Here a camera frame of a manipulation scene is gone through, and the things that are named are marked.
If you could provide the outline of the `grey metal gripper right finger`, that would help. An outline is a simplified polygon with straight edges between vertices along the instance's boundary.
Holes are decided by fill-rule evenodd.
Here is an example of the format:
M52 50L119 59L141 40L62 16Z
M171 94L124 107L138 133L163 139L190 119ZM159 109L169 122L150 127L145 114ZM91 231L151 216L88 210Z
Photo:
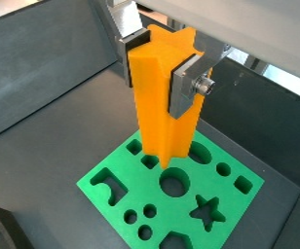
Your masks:
M190 109L195 94L211 92L215 82L206 74L233 51L230 44L201 31L195 32L193 47L203 54L194 53L171 71L169 113L175 119Z

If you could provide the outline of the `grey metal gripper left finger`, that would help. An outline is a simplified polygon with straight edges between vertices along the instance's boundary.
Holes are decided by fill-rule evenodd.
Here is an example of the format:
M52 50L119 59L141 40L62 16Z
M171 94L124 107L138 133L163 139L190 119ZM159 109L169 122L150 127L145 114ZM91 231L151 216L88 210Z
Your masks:
M132 0L106 0L112 20L118 53L124 67L124 83L131 87L127 52L150 41L150 31L143 27Z

